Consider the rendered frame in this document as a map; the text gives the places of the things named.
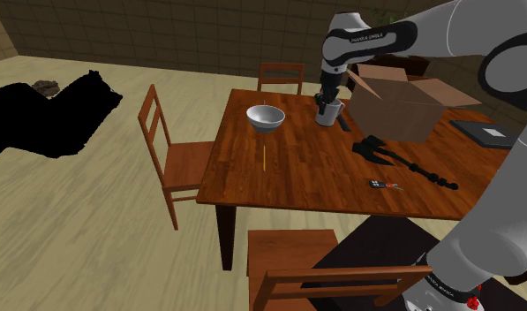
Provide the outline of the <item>white mug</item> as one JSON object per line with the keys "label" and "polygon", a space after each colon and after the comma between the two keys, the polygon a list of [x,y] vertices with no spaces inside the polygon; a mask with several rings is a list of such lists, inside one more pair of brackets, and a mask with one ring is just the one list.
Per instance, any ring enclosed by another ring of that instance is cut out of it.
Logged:
{"label": "white mug", "polygon": [[332,126],[344,108],[345,104],[339,99],[335,99],[325,106],[323,114],[317,112],[315,122],[322,126]]}

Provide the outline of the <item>brown wooden chair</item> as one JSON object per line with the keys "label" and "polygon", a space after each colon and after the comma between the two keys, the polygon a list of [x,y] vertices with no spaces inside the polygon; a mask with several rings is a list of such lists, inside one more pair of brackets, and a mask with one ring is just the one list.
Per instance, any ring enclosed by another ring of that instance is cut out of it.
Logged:
{"label": "brown wooden chair", "polygon": [[297,86],[297,94],[302,94],[305,65],[291,63],[260,63],[257,90],[266,84],[291,84]]}
{"label": "brown wooden chair", "polygon": [[332,230],[249,231],[249,311],[335,311],[313,302],[338,298],[353,298],[355,311],[388,311],[432,272],[428,265],[316,269],[337,245]]}
{"label": "brown wooden chair", "polygon": [[[212,141],[172,143],[154,84],[151,84],[147,90],[147,95],[139,110],[138,121],[162,186],[162,194],[172,225],[177,231],[178,222],[174,203],[192,201],[196,199],[196,196],[174,198],[173,193],[200,188],[214,143]],[[164,165],[161,165],[154,149],[154,138],[159,124],[162,125],[167,143]]]}

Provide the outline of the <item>open cardboard box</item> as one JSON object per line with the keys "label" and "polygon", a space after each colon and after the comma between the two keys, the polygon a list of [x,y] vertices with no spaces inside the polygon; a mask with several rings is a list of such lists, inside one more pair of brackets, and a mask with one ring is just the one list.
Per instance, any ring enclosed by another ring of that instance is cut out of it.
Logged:
{"label": "open cardboard box", "polygon": [[403,68],[358,64],[349,113],[361,133],[382,140],[423,143],[445,109],[479,101],[438,80],[409,80]]}

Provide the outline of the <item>white bowl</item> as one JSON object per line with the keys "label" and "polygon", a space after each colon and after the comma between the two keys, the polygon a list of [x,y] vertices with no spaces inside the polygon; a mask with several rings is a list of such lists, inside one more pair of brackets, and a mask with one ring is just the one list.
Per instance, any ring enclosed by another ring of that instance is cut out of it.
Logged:
{"label": "white bowl", "polygon": [[246,111],[246,116],[258,133],[273,132],[285,119],[282,110],[270,105],[252,106]]}

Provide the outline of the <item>black axe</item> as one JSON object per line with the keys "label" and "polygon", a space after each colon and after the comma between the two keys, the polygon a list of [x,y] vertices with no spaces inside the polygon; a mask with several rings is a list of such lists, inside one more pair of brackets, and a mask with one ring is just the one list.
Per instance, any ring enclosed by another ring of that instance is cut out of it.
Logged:
{"label": "black axe", "polygon": [[426,177],[430,182],[435,183],[438,186],[444,186],[451,190],[457,190],[459,188],[459,185],[457,183],[447,182],[446,179],[440,178],[435,173],[431,173],[429,171],[424,170],[418,164],[411,163],[410,161],[399,156],[397,153],[390,151],[390,150],[386,150],[385,149],[386,146],[387,144],[383,140],[373,135],[369,135],[366,138],[362,139],[360,142],[355,142],[352,145],[352,151],[364,157],[366,161],[369,161],[371,163],[381,164],[381,165],[392,165],[390,161],[384,159],[383,157],[380,157],[379,154],[388,156],[404,164],[412,172],[416,172]]}

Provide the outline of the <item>brown wooden table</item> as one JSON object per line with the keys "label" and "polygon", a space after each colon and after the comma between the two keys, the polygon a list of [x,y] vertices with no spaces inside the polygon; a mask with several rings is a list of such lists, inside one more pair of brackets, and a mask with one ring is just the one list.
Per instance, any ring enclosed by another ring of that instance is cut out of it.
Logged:
{"label": "brown wooden table", "polygon": [[[246,116],[255,105],[274,106],[285,119],[273,132],[258,133]],[[459,188],[452,191],[404,164],[367,162],[352,151],[362,139],[357,125],[352,120],[342,126],[318,125],[316,111],[309,95],[230,92],[197,196],[198,203],[215,207],[224,269],[232,267],[240,207],[459,220],[476,204],[507,156],[504,149],[480,147],[449,123],[484,120],[472,110],[447,110],[423,143],[389,143],[404,159],[457,183]],[[370,180],[397,184],[402,190],[371,188]]]}

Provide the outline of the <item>black key fob with keys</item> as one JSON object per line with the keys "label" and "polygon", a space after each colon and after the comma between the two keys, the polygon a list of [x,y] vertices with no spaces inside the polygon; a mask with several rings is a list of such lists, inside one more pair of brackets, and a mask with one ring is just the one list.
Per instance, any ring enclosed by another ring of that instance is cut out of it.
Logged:
{"label": "black key fob with keys", "polygon": [[379,189],[379,188],[391,188],[391,189],[402,190],[402,188],[399,187],[397,184],[381,182],[381,181],[378,181],[378,180],[370,180],[370,181],[369,181],[369,186],[370,186],[371,188],[375,188],[375,189]]}

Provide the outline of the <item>black laptop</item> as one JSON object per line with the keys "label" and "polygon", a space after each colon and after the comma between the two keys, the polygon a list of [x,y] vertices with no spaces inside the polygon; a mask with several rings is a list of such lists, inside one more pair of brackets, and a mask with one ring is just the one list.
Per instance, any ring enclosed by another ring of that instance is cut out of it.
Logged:
{"label": "black laptop", "polygon": [[517,136],[503,125],[467,120],[449,123],[483,148],[511,149]]}

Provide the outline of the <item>dark robot stand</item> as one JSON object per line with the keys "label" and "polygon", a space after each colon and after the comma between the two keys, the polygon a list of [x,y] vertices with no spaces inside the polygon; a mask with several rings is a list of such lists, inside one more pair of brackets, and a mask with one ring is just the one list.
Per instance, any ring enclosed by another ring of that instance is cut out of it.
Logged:
{"label": "dark robot stand", "polygon": [[[317,269],[408,266],[439,241],[403,217],[370,216],[315,264]],[[465,298],[475,296],[485,311],[527,311],[527,301],[491,278]],[[373,296],[311,299],[317,311],[407,311],[402,297],[384,307]]]}

